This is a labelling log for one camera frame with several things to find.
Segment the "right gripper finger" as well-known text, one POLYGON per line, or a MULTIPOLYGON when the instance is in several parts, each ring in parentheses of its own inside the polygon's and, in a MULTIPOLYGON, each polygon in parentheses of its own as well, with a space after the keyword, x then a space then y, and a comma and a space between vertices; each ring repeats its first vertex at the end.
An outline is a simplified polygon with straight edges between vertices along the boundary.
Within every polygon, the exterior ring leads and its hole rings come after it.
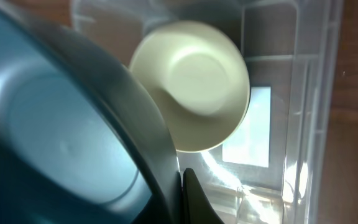
POLYGON ((223 224, 212 208, 202 186, 191 168, 183 173, 183 215, 186 224, 223 224))

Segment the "cream large bowl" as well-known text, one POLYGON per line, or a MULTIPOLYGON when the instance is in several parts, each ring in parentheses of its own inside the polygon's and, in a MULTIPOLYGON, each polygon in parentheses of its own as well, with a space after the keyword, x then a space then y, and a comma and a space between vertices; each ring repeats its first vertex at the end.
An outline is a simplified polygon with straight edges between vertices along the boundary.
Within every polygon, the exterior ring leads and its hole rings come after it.
POLYGON ((227 35, 203 22, 156 28, 137 46, 129 70, 158 106, 177 151, 219 146, 247 113, 245 61, 227 35))

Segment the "dark blue top bowl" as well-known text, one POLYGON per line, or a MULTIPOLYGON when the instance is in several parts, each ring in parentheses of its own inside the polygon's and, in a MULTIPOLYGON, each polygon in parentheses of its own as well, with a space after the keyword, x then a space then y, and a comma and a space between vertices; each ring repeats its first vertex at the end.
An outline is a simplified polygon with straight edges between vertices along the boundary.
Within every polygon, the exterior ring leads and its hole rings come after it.
POLYGON ((181 223, 167 126, 79 33, 0 1, 0 223, 181 223))

